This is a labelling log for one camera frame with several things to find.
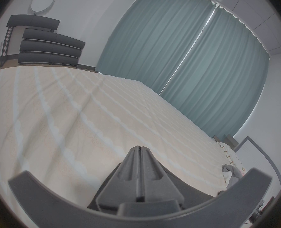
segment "beige bed sheet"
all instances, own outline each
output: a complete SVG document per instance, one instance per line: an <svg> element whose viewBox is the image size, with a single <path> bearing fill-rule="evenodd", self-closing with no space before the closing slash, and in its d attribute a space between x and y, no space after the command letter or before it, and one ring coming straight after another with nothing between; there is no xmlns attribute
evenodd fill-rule
<svg viewBox="0 0 281 228"><path fill-rule="evenodd" d="M0 196L28 227L8 179L29 170L86 207L136 145L196 189L226 190L220 146L142 83L64 67L0 70Z"/></svg>

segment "ceiling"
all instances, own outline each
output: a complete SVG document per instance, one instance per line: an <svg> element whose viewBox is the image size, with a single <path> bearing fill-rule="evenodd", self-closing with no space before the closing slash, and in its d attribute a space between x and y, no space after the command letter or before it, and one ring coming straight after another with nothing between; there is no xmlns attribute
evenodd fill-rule
<svg viewBox="0 0 281 228"><path fill-rule="evenodd" d="M253 30L270 55L281 53L281 18L268 0L214 0Z"/></svg>

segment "green curtain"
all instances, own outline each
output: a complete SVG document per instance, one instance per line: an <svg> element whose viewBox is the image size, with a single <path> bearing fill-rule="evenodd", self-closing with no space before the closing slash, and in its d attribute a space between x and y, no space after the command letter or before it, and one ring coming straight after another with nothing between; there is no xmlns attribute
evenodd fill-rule
<svg viewBox="0 0 281 228"><path fill-rule="evenodd" d="M159 94L214 8L209 0L137 0L110 36L96 70L138 80Z"/></svg>
<svg viewBox="0 0 281 228"><path fill-rule="evenodd" d="M159 94L214 9L208 0L137 0L96 70L141 81ZM268 61L251 31L218 7L161 97L210 137L233 136L258 101Z"/></svg>
<svg viewBox="0 0 281 228"><path fill-rule="evenodd" d="M161 97L210 137L233 136L260 97L268 61L251 31L218 7Z"/></svg>

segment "gray headboard trim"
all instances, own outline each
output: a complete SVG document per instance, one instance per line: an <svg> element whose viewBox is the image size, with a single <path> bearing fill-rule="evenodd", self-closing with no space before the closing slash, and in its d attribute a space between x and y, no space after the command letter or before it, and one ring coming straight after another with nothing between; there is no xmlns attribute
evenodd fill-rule
<svg viewBox="0 0 281 228"><path fill-rule="evenodd" d="M264 157L268 160L268 162L272 165L272 168L275 170L278 178L279 178L279 181L280 181L280 185L281 185L281 174L278 170L278 168L275 166L275 163L271 160L271 158L264 152L264 150L262 150L260 148L260 146L258 146L256 144L256 142L254 142L249 136L247 136L237 147L234 148L234 152L237 152L239 150L239 148L241 148L243 146L243 144L249 140L263 155Z"/></svg>

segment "white headboard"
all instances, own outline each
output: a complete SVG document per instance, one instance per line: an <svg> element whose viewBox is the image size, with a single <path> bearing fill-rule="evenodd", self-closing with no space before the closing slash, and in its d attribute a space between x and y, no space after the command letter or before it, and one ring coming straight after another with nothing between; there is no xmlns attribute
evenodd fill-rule
<svg viewBox="0 0 281 228"><path fill-rule="evenodd" d="M281 190L281 175L279 170L270 157L250 137L246 137L234 151L247 171L255 167L272 176L272 183L263 197L264 207L271 197L275 197Z"/></svg>

